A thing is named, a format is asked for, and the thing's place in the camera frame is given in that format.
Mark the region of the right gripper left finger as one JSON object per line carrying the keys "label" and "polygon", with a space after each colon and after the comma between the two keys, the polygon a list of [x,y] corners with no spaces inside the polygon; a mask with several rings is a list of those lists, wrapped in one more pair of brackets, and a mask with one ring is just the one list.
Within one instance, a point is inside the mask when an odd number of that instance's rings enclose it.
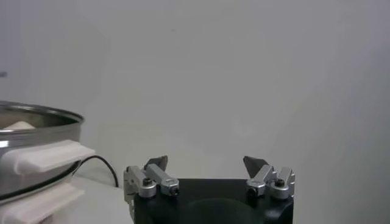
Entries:
{"label": "right gripper left finger", "polygon": [[179,195],[179,180],[168,175],[165,170],[168,156],[151,158],[143,168],[128,166],[123,172],[124,200],[130,213],[135,212],[135,197],[150,199],[157,195],[158,187],[163,195]]}

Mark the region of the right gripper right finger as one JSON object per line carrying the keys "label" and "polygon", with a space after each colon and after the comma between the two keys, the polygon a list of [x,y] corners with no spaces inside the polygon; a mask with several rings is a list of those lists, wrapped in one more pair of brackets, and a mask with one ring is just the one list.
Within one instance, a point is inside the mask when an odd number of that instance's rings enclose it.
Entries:
{"label": "right gripper right finger", "polygon": [[270,194],[277,200],[287,200],[295,196],[296,176],[292,169],[282,167],[280,171],[264,159],[245,156],[244,165],[249,174],[246,180],[246,194],[249,198],[259,198]]}

